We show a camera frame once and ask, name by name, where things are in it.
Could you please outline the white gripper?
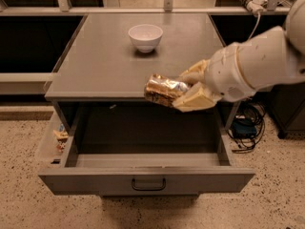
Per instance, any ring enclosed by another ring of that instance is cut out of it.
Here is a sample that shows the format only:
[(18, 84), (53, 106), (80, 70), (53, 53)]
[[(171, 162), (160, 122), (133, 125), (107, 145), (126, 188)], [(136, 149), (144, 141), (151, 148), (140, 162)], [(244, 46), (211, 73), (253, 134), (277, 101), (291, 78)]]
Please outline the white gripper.
[(179, 75), (178, 81), (194, 85), (173, 106), (186, 113), (210, 109), (221, 99), (236, 102), (253, 96), (256, 90), (241, 70), (238, 50), (239, 44), (233, 43), (217, 51), (210, 61), (200, 60)]

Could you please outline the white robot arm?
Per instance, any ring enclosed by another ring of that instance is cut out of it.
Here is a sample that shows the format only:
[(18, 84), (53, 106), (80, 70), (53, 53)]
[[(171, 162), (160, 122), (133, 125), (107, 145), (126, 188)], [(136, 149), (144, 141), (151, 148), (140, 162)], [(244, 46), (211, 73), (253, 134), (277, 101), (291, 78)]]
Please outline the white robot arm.
[(233, 43), (179, 75), (191, 88), (173, 102), (181, 112), (237, 102), (277, 84), (305, 81), (305, 0), (296, 0), (284, 27)]

